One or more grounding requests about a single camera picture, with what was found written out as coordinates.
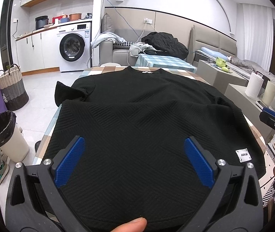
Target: wicker laundry basket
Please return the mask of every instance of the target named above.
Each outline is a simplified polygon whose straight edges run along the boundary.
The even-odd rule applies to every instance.
[[[18,65],[12,64],[10,68],[0,76],[0,90],[9,111],[18,110],[28,102],[29,96],[25,90]]]

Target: blue checkered cloth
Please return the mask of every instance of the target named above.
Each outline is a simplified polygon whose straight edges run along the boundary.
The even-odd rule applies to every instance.
[[[197,67],[173,56],[139,54],[135,66],[182,69],[196,73]]]

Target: blue pillow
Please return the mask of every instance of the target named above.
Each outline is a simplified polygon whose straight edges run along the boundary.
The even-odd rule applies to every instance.
[[[229,59],[226,55],[221,54],[218,51],[212,51],[212,50],[210,50],[208,48],[205,48],[205,47],[202,47],[201,50],[204,51],[205,53],[207,53],[208,55],[213,56],[214,58],[220,57],[220,58],[224,59],[227,62],[229,61]]]

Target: washing machine door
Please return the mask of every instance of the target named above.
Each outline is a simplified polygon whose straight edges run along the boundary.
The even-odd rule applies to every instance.
[[[75,33],[65,35],[59,45],[60,54],[63,59],[74,62],[78,60],[84,53],[85,41]]]

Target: paper towel roll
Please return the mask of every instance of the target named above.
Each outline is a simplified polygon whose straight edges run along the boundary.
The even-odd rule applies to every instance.
[[[261,78],[259,75],[252,72],[250,75],[250,80],[248,82],[245,94],[250,98],[256,99],[262,84],[263,84],[263,78]]]
[[[275,84],[268,81],[265,87],[264,95],[262,97],[262,102],[269,107],[275,97]]]

